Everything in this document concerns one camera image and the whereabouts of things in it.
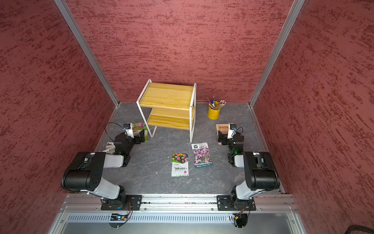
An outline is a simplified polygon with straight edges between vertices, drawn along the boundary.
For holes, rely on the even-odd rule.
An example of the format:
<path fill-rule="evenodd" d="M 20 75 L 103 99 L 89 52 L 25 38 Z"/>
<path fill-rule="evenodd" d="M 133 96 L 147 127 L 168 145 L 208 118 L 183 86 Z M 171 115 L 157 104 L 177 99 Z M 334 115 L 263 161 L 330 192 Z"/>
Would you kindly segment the orange shop picture book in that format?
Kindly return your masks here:
<path fill-rule="evenodd" d="M 216 124 L 216 130 L 217 130 L 217 140 L 218 140 L 218 131 L 221 131 L 222 133 L 228 133 L 229 124 Z"/>

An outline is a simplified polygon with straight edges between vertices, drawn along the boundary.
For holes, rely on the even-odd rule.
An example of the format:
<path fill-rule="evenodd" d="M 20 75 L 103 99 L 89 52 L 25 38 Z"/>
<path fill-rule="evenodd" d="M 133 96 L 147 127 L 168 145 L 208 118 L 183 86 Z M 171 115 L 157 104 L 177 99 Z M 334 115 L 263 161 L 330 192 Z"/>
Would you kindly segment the green white seed bag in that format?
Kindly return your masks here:
<path fill-rule="evenodd" d="M 148 129 L 144 122 L 133 122 L 132 130 L 134 137 L 140 136 L 140 132 L 144 130 L 145 142 L 148 141 Z"/>

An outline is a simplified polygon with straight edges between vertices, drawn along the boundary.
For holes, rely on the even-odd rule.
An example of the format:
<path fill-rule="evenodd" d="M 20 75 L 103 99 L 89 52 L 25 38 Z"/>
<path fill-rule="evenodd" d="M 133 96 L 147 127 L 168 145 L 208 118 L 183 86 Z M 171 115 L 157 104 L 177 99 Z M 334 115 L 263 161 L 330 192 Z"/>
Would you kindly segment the pink flower seed bag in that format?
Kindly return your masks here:
<path fill-rule="evenodd" d="M 191 147 L 194 155 L 195 168 L 213 166 L 208 144 L 206 142 L 195 143 L 192 144 Z"/>

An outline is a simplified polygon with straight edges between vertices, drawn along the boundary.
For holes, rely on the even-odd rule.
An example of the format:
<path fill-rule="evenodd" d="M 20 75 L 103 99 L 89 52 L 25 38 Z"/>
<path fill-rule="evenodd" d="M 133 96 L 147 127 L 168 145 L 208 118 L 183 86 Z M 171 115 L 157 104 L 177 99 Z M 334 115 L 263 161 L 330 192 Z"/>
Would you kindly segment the white sunflower seed bag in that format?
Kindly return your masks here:
<path fill-rule="evenodd" d="M 188 154 L 177 153 L 172 155 L 171 176 L 189 176 L 189 156 Z"/>

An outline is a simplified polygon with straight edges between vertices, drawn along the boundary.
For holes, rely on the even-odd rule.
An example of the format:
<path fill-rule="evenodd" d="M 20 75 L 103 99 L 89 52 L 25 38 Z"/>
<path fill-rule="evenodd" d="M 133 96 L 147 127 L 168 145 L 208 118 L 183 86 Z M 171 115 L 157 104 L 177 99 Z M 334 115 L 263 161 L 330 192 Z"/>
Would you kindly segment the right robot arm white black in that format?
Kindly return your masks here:
<path fill-rule="evenodd" d="M 280 187 L 278 172 L 268 152 L 245 151 L 244 136 L 237 132 L 226 135 L 219 131 L 218 142 L 228 147 L 228 163 L 244 169 L 244 181 L 230 193 L 232 206 L 244 206 L 257 194 Z"/>

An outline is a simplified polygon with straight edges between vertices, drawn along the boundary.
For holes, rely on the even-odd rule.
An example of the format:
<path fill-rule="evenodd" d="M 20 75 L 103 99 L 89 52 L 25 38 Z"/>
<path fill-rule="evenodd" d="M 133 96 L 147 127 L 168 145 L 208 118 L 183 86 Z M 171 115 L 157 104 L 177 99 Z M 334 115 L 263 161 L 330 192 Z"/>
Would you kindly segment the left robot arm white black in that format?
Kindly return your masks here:
<path fill-rule="evenodd" d="M 115 153 L 78 152 L 69 164 L 61 181 L 61 188 L 79 193 L 87 192 L 102 198 L 102 209 L 122 210 L 130 205 L 123 186 L 113 184 L 102 177 L 105 168 L 124 168 L 130 161 L 130 153 L 136 144 L 145 142 L 145 131 L 129 135 L 130 131 L 115 137 Z"/>

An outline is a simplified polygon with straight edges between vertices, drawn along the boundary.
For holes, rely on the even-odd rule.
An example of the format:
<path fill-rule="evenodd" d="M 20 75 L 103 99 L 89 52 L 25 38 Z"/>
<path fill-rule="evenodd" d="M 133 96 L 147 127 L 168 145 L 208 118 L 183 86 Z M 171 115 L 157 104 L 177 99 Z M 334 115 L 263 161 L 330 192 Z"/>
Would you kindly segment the yellow metal pencil cup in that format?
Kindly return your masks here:
<path fill-rule="evenodd" d="M 220 116 L 220 109 L 214 109 L 212 104 L 210 103 L 209 104 L 209 108 L 208 108 L 208 113 L 207 113 L 207 116 L 209 119 L 211 120 L 217 120 Z"/>

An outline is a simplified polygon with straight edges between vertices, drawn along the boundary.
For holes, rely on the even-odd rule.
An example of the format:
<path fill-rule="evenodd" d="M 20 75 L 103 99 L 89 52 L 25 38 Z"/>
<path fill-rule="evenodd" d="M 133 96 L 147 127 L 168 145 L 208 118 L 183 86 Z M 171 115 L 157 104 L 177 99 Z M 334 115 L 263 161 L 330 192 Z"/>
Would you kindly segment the white stapler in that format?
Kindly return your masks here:
<path fill-rule="evenodd" d="M 113 142 L 107 142 L 103 152 L 105 152 L 106 154 L 114 154 L 115 151 L 116 151 L 116 147 L 115 147 L 114 143 Z"/>

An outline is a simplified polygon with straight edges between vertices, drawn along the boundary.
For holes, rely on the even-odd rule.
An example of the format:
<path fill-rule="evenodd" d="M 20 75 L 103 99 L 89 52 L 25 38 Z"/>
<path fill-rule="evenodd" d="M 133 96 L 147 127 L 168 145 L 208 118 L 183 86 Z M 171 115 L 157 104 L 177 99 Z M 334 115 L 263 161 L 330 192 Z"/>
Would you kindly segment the coloured pencils bunch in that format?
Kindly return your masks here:
<path fill-rule="evenodd" d="M 220 110 L 222 107 L 224 107 L 227 102 L 225 100 L 216 101 L 215 97 L 213 99 L 208 99 L 209 101 L 209 108 L 212 110 Z"/>

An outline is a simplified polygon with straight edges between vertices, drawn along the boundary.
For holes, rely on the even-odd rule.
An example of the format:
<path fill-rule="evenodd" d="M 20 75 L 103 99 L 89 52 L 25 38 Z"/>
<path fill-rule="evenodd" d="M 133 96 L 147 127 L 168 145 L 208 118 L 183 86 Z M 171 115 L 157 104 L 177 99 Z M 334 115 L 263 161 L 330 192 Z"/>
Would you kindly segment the wooden shelf white metal frame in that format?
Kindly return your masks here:
<path fill-rule="evenodd" d="M 136 104 L 153 137 L 157 127 L 189 131 L 193 141 L 196 122 L 197 84 L 193 86 L 156 83 L 148 80 Z"/>

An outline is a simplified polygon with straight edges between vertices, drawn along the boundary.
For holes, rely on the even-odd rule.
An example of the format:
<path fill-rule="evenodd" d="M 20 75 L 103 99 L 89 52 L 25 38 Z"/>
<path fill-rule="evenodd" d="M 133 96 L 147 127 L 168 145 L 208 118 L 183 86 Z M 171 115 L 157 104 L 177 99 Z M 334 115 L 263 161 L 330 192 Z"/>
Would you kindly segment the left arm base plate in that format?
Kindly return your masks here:
<path fill-rule="evenodd" d="M 126 195 L 124 199 L 102 199 L 102 211 L 139 211 L 141 195 Z"/>

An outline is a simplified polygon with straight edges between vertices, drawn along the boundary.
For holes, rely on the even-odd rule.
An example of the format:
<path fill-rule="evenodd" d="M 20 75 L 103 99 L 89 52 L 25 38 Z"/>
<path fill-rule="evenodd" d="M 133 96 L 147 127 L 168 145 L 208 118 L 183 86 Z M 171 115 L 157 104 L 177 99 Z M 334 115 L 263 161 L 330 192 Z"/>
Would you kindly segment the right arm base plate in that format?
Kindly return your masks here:
<path fill-rule="evenodd" d="M 244 211 L 256 211 L 256 205 L 254 200 L 240 200 L 240 199 L 233 199 L 231 196 L 228 195 L 218 195 L 217 199 L 217 207 L 219 211 L 238 211 L 240 212 L 242 209 Z"/>

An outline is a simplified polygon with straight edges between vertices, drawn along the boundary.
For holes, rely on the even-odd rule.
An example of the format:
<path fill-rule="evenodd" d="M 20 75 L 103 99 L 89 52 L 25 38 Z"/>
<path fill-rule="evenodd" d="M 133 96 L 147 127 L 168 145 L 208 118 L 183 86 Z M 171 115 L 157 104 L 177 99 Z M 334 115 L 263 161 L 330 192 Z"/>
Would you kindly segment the aluminium rail frame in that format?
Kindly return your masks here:
<path fill-rule="evenodd" d="M 111 230 L 131 224 L 219 224 L 255 231 L 268 225 L 271 215 L 285 221 L 292 234 L 305 234 L 299 210 L 290 194 L 260 194 L 253 198 L 256 211 L 219 211 L 218 195 L 203 194 L 143 194 L 139 211 L 102 211 L 101 200 L 89 195 L 68 195 L 49 233 L 61 234 L 70 224 L 103 224 Z"/>

